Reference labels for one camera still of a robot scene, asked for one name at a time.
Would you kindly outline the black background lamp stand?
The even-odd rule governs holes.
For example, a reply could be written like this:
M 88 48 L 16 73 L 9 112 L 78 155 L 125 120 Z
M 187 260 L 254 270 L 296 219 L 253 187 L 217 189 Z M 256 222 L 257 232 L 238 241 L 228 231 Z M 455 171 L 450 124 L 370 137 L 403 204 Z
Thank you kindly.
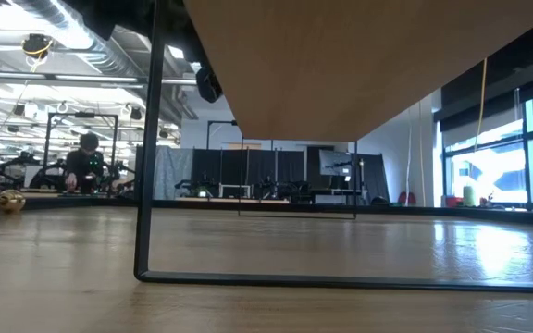
M 211 127 L 214 124 L 220 124 L 220 125 L 230 124 L 231 126 L 235 126 L 235 127 L 238 126 L 238 122 L 236 120 L 230 120 L 230 121 L 226 121 L 226 120 L 208 120 L 207 121 L 207 125 L 206 125 L 206 136 L 205 136 L 205 149 L 206 150 L 210 149 Z

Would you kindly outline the black curtain partition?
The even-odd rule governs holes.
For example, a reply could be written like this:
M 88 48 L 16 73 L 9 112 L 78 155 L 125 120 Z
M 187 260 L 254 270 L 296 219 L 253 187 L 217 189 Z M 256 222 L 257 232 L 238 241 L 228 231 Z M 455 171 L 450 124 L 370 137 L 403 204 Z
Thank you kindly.
M 195 149 L 191 176 L 190 190 L 213 198 L 297 202 L 311 191 L 300 151 Z

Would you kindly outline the grey hanging cloth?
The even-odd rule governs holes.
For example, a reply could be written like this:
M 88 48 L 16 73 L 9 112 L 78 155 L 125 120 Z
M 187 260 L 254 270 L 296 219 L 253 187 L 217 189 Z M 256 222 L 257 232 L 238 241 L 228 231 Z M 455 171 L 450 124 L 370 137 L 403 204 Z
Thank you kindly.
M 174 149 L 158 146 L 155 158 L 155 200 L 175 200 L 183 194 L 183 189 L 175 185 L 192 174 L 193 149 Z

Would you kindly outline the black aluminium table frame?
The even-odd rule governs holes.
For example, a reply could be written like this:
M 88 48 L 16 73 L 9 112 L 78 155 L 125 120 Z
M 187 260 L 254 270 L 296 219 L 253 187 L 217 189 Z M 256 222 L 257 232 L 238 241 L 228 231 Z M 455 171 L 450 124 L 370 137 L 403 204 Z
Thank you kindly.
M 29 198 L 23 207 L 25 211 L 46 209 L 77 209 L 85 207 L 137 207 L 138 203 L 128 199 L 101 199 L 87 197 Z M 239 201 L 202 202 L 202 201 L 153 201 L 154 209 L 176 210 L 216 210 L 232 212 L 261 212 L 270 216 L 276 213 L 305 214 L 309 217 L 331 215 L 388 215 L 388 216 L 435 216 L 468 218 L 501 224 L 515 224 L 533 227 L 533 212 L 513 212 L 479 208 L 430 208 L 395 206 L 352 206 L 352 205 L 309 205 L 288 203 L 241 203 Z

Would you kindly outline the wooden riser shelf black legs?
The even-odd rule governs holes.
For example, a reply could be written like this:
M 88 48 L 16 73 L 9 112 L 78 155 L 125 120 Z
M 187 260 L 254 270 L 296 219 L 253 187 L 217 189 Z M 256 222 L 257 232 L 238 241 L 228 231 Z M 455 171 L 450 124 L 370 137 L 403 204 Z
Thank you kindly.
M 533 0 L 185 0 L 244 134 L 356 142 L 533 27 Z

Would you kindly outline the black background monitor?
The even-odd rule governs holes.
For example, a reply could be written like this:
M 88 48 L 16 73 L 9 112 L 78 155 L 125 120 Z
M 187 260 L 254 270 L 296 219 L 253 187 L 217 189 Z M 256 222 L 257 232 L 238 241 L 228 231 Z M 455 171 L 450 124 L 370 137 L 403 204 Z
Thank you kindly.
M 319 173 L 322 176 L 350 177 L 352 171 L 351 154 L 330 150 L 319 151 Z

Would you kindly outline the silver ceiling duct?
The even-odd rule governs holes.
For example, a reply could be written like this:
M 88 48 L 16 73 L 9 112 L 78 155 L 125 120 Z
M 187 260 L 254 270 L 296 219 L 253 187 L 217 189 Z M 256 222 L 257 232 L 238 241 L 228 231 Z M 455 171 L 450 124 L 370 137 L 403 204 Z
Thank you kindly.
M 62 0 L 7 0 L 49 24 L 47 34 L 106 76 L 141 77 L 143 71 L 110 39 L 87 28 L 81 15 Z

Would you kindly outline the person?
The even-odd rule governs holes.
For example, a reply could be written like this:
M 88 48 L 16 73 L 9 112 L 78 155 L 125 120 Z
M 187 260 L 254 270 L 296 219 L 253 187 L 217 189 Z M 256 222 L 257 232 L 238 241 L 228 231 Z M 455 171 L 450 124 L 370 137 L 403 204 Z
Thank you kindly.
M 98 137 L 94 133 L 85 133 L 80 136 L 79 148 L 67 155 L 65 183 L 68 192 L 95 192 L 98 180 L 104 174 L 104 156 L 98 147 Z

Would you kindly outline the tall gold candlestick holder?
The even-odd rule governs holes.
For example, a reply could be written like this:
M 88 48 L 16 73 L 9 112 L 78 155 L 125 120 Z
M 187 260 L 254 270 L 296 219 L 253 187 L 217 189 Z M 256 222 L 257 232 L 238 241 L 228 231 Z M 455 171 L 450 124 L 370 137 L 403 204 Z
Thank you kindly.
M 19 213 L 26 203 L 24 195 L 17 190 L 0 192 L 0 212 L 4 214 Z

